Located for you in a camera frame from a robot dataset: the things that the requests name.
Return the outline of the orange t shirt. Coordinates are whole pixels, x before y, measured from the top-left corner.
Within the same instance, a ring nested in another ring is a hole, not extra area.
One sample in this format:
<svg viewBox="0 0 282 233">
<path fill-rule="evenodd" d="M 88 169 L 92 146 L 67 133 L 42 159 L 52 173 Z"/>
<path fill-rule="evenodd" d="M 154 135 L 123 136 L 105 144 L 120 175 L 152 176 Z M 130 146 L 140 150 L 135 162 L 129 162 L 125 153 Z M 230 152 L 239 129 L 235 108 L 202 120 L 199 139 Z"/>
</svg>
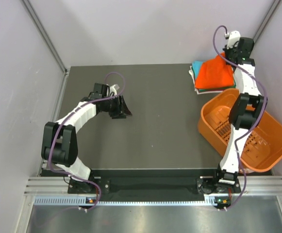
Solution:
<svg viewBox="0 0 282 233">
<path fill-rule="evenodd" d="M 233 71 L 221 56 L 205 61 L 201 66 L 195 87 L 199 89 L 219 88 L 233 85 Z"/>
</svg>

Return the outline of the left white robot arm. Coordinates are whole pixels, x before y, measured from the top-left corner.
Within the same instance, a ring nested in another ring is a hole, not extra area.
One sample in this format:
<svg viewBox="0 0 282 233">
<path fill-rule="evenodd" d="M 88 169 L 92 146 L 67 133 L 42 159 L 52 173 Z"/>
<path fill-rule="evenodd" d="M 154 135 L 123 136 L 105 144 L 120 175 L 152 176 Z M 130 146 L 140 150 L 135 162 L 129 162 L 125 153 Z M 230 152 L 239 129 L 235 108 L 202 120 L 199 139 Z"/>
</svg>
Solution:
<svg viewBox="0 0 282 233">
<path fill-rule="evenodd" d="M 60 167 L 69 177 L 69 185 L 84 193 L 97 191 L 93 173 L 78 157 L 78 131 L 99 113 L 111 119 L 132 116 L 117 84 L 96 83 L 89 96 L 80 100 L 65 117 L 47 122 L 44 127 L 41 156 Z"/>
</svg>

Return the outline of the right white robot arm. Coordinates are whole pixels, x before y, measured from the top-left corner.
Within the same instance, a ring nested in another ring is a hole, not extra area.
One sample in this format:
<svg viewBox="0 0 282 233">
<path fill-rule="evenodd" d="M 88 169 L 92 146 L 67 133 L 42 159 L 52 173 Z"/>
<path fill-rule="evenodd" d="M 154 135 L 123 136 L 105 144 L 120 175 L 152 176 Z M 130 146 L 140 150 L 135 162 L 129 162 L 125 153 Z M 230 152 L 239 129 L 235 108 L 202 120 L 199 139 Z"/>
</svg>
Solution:
<svg viewBox="0 0 282 233">
<path fill-rule="evenodd" d="M 223 50 L 227 64 L 233 68 L 239 95 L 229 113 L 231 133 L 227 149 L 218 165 L 216 177 L 212 179 L 212 187 L 217 192 L 223 192 L 236 184 L 245 143 L 261 120 L 267 103 L 257 87 L 255 61 L 250 58 L 253 39 L 232 34 L 226 36 L 226 39 L 227 44 Z"/>
</svg>

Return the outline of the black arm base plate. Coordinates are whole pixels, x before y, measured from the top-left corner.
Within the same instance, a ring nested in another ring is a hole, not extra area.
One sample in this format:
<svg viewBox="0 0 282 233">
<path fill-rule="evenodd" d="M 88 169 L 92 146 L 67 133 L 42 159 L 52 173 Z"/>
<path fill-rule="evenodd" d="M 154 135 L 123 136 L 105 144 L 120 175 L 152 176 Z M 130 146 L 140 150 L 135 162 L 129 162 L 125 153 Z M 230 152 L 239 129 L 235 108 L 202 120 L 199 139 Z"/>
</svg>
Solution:
<svg viewBox="0 0 282 233">
<path fill-rule="evenodd" d="M 187 201 L 203 195 L 240 193 L 240 184 L 219 185 L 216 170 L 201 169 L 94 169 L 102 201 Z"/>
</svg>

